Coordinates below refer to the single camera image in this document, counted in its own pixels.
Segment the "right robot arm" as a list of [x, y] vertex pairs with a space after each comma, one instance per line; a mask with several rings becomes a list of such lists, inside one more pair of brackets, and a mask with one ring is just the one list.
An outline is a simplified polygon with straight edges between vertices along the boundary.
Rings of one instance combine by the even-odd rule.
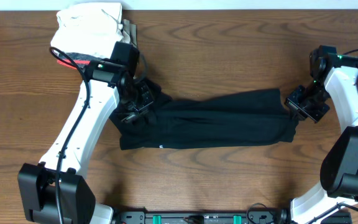
[[358, 212], [358, 58], [320, 46], [310, 53], [309, 86], [299, 86], [285, 100], [291, 115], [317, 123], [329, 110], [332, 99], [341, 135], [324, 158], [319, 182], [294, 198], [277, 223], [351, 223], [348, 208]]

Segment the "black t-shirt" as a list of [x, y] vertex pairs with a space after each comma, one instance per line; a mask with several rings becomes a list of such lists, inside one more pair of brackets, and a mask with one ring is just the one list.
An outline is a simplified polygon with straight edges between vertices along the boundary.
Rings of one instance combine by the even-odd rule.
[[145, 83], [155, 98], [146, 115], [128, 123], [117, 111], [110, 116], [122, 150], [266, 146], [292, 142], [296, 134], [298, 121], [282, 106], [278, 89], [194, 101], [174, 100], [151, 80]]

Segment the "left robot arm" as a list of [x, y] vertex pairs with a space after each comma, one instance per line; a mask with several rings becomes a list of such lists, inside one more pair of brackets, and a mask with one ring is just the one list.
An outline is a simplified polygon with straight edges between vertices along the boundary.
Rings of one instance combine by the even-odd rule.
[[60, 134], [36, 165], [25, 163], [17, 179], [26, 220], [34, 223], [112, 223], [114, 210], [96, 201], [86, 183], [94, 147], [108, 118], [128, 106], [124, 119], [140, 114], [145, 97], [137, 62], [93, 60]]

